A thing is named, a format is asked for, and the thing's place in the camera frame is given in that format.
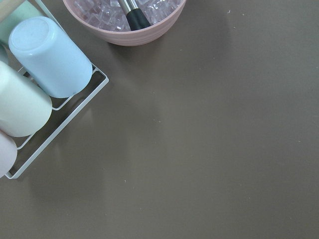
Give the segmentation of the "pink ribbed bowl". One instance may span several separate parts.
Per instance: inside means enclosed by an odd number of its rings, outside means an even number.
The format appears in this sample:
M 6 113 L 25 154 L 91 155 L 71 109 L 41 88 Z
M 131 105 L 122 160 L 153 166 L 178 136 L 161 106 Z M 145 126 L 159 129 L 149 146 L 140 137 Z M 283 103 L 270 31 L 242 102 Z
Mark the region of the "pink ribbed bowl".
M 83 25 L 84 28 L 86 28 L 89 32 L 91 32 L 98 38 L 120 46 L 139 46 L 150 43 L 163 36 L 177 21 L 185 6 L 186 1 L 182 0 L 177 8 L 168 17 L 166 17 L 159 23 L 141 30 L 124 32 L 108 31 L 96 28 L 84 21 L 82 14 L 74 5 L 73 0 L 64 0 L 63 3 L 67 10 L 72 14 L 72 16 L 81 25 Z

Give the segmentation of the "pastel cup rack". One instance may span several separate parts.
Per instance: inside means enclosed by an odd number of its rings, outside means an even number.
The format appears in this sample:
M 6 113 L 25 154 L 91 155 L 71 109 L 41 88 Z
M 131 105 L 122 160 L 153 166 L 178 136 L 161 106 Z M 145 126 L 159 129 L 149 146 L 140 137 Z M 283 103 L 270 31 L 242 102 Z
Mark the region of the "pastel cup rack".
M 0 64 L 0 174 L 18 178 L 108 83 L 40 0 L 3 0 L 7 48 Z

